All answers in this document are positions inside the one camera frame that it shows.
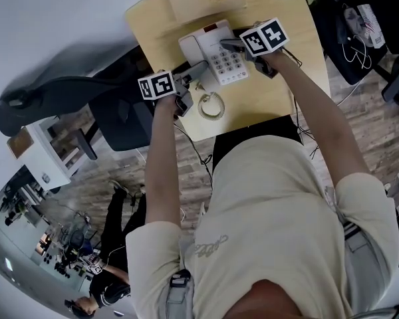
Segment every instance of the floor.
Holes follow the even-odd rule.
[[[380,63],[390,69],[395,56],[388,55]],[[327,59],[327,69],[331,85],[331,98],[340,102],[352,90],[333,63]],[[375,72],[371,72],[346,99],[340,108],[352,126],[359,147],[371,172],[383,183],[391,183],[389,195],[399,204],[399,106],[386,104],[381,90],[386,82]],[[89,110],[82,110],[80,125],[84,128],[92,120]],[[300,122],[305,127],[300,115]],[[304,136],[305,147],[312,153],[316,143]],[[203,158],[213,151],[214,139],[196,143]],[[211,187],[207,173],[202,167],[186,137],[176,130],[176,145],[180,176],[181,217],[184,217],[182,229],[185,233],[194,231],[201,206],[207,207]],[[136,193],[144,182],[145,159],[148,148],[129,152],[114,152],[108,144],[97,150],[98,159],[86,163],[72,178],[72,183],[62,187],[60,192],[47,199],[41,205],[46,217],[57,227],[74,219],[75,212],[87,213],[92,221],[92,230],[103,230],[106,210],[112,197],[109,179],[117,179],[126,185],[131,193]],[[332,187],[328,170],[321,153],[317,150],[313,163],[322,177],[323,184]],[[132,208],[129,202],[124,207],[123,225],[130,218]]]

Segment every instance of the white telephone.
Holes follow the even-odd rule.
[[[217,92],[221,85],[248,77],[247,67],[239,53],[220,45],[222,39],[233,39],[227,20],[208,25],[179,39],[179,45],[191,66],[207,61],[209,68],[199,81],[207,92]]]

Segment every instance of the cream t-shirt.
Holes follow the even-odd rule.
[[[399,262],[394,202],[375,177],[355,173],[336,186],[338,208],[381,248],[390,277]],[[126,238],[132,301],[141,319],[157,318],[158,297],[179,270],[181,229],[154,222]],[[261,136],[217,165],[208,212],[195,232],[194,316],[220,319],[259,280],[270,280],[303,316],[346,318],[344,232],[324,199],[304,147]]]

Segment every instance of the shoe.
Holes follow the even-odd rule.
[[[130,194],[128,189],[121,185],[119,182],[117,182],[115,179],[110,179],[108,183],[114,188],[114,189],[122,189],[124,190],[127,194]]]

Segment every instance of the wooden desk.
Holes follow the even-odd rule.
[[[305,0],[247,0],[247,8],[210,15],[180,25],[168,0],[142,0],[126,12],[126,20],[151,67],[173,70],[185,62],[178,39],[216,21],[227,19],[232,29],[278,17],[290,41],[287,48],[303,62],[302,69],[327,94],[327,68],[312,16]],[[222,87],[225,115],[213,122],[198,114],[203,91],[191,89],[194,107],[180,118],[192,140],[199,141],[272,118],[291,114],[293,100],[281,75],[268,79],[248,62],[249,78]]]

